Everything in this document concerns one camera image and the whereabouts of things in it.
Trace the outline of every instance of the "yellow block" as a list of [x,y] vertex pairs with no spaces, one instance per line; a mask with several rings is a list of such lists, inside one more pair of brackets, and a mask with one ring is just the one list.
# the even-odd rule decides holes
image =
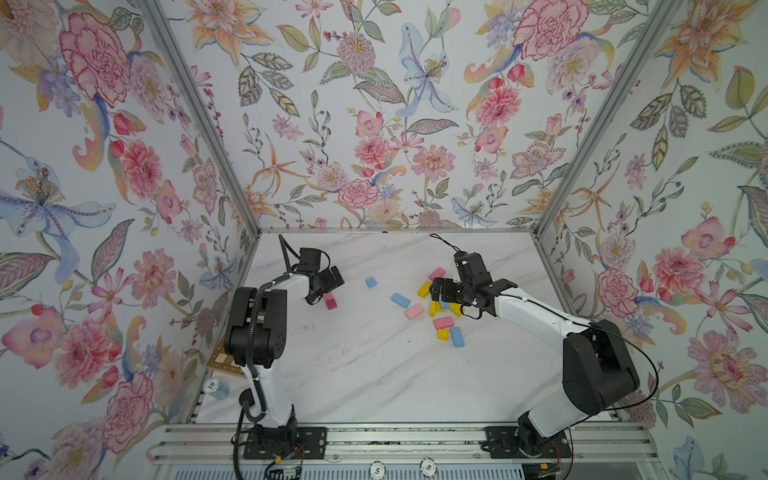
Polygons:
[[424,282],[424,285],[419,289],[418,295],[422,298],[426,298],[429,295],[429,287],[432,286],[432,282]]

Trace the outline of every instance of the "marble table surface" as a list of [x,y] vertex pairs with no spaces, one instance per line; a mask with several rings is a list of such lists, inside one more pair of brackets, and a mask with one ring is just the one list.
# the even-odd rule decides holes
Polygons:
[[[559,308],[558,298],[527,233],[446,233],[478,252],[494,279],[506,278]],[[560,381],[561,357],[510,322],[484,315],[454,317],[466,346],[437,340],[428,315],[409,322],[389,298],[411,305],[442,266],[458,279],[453,250],[427,233],[290,233],[300,247],[325,250],[345,284],[338,308],[303,301],[289,306],[288,339],[279,360],[300,422],[502,422],[516,420]],[[259,286],[285,269],[276,234],[264,234],[246,281]],[[369,289],[365,278],[378,286]],[[475,309],[467,309],[473,316]],[[438,313],[440,316],[451,316]],[[204,396],[198,423],[237,421],[244,378],[215,372],[230,387],[224,400]]]

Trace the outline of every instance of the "orange lily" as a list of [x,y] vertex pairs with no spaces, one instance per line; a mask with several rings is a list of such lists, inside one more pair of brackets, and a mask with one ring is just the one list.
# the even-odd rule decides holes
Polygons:
[[256,183],[256,180],[258,180],[260,175],[264,175],[265,178],[269,178],[271,174],[274,174],[274,178],[272,179],[272,183],[274,184],[275,179],[277,179],[277,188],[272,193],[272,196],[274,197],[277,191],[280,189],[280,172],[283,172],[284,174],[293,175],[294,177],[299,178],[309,178],[305,175],[300,175],[295,172],[292,172],[286,168],[286,165],[295,164],[295,161],[286,162],[284,164],[278,164],[277,163],[277,154],[275,154],[275,146],[272,145],[272,139],[270,139],[269,135],[267,135],[266,139],[270,142],[270,150],[272,151],[272,164],[267,168],[262,168],[261,170],[257,171],[253,175],[253,181],[250,182],[249,188],[253,186],[253,184]]

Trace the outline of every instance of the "black mounting plate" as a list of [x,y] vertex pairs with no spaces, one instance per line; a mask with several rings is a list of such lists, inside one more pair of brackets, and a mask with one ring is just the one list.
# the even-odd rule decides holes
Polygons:
[[552,446],[552,442],[549,442],[533,452],[533,455],[523,455],[517,446],[518,441],[515,437],[517,430],[518,428],[513,426],[485,427],[485,445],[491,458],[557,458],[558,450],[560,451],[560,458],[570,458],[573,455],[571,446],[565,438],[565,432],[559,432],[552,439],[557,450]]
[[[303,452],[293,457],[300,460],[303,453],[305,460],[323,460],[326,454],[326,435],[328,429],[324,427],[299,427],[296,436],[297,444],[304,444]],[[282,442],[271,442],[269,439],[259,439],[256,434],[249,433],[243,458],[246,460],[274,460],[285,451]]]

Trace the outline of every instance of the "wall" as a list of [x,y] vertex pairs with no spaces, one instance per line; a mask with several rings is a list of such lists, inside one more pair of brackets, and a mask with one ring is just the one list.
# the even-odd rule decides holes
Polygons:
[[0,477],[144,478],[250,235],[130,0],[0,0]]
[[285,230],[531,226],[654,3],[163,7],[253,212]]
[[656,362],[631,418],[681,480],[768,475],[766,18],[687,2],[545,235],[576,311]]

